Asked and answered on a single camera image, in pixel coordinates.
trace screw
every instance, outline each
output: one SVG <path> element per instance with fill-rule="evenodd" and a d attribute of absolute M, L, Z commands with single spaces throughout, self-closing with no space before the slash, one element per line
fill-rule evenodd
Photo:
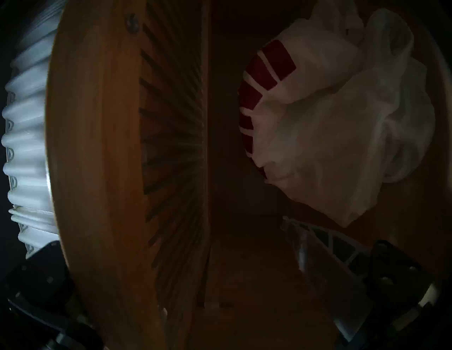
<path fill-rule="evenodd" d="M 126 27 L 130 34 L 135 34 L 140 31 L 140 22 L 136 14 L 132 13 L 126 16 Z"/>
<path fill-rule="evenodd" d="M 380 281 L 383 285 L 394 285 L 394 282 L 389 277 L 382 277 Z"/>

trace white plastic bag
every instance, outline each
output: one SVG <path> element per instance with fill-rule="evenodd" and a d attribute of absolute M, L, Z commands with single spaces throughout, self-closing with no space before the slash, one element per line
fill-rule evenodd
<path fill-rule="evenodd" d="M 380 9 L 356 46 L 360 25 L 352 1 L 320 0 L 312 19 L 275 39 L 293 71 L 280 77 L 275 54 L 263 48 L 258 55 L 277 84 L 265 89 L 247 69 L 244 80 L 262 97 L 240 108 L 252 120 L 252 131 L 241 128 L 253 138 L 249 156 L 267 182 L 344 227 L 376 204 L 383 181 L 398 181 L 419 165 L 435 124 L 407 24 Z"/>

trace wooden louvered door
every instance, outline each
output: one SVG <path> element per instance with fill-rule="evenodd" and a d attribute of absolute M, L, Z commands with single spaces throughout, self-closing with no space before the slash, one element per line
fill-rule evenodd
<path fill-rule="evenodd" d="M 110 350 L 180 349 L 189 330 L 210 247 L 209 11 L 208 0 L 69 0 L 58 29 L 50 187 Z"/>
<path fill-rule="evenodd" d="M 207 246 L 202 0 L 151 0 L 140 32 L 140 134 L 155 290 L 172 347 Z"/>

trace wooden floor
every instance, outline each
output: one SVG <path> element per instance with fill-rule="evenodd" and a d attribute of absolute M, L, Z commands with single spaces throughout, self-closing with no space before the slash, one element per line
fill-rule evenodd
<path fill-rule="evenodd" d="M 275 215 L 214 216 L 220 257 L 209 283 L 220 307 L 198 307 L 187 349 L 333 349 L 337 330 L 307 284 Z"/>

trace red stripe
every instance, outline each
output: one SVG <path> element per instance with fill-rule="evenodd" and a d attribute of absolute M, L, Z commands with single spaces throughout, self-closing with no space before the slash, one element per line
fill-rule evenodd
<path fill-rule="evenodd" d="M 273 40 L 262 49 L 262 52 L 280 80 L 286 78 L 297 68 L 290 54 L 279 40 Z"/>
<path fill-rule="evenodd" d="M 239 125 L 248 130 L 254 130 L 253 121 L 250 116 L 240 113 Z"/>
<path fill-rule="evenodd" d="M 253 154 L 253 138 L 251 136 L 242 134 L 243 145 L 245 146 L 245 150 L 249 154 Z"/>
<path fill-rule="evenodd" d="M 253 110 L 262 98 L 262 94 L 246 81 L 242 80 L 239 87 L 239 105 Z"/>
<path fill-rule="evenodd" d="M 264 61 L 258 55 L 255 55 L 251 62 L 246 67 L 246 72 L 253 77 L 253 79 L 262 86 L 265 90 L 274 88 L 277 84 L 272 75 L 265 66 Z"/>

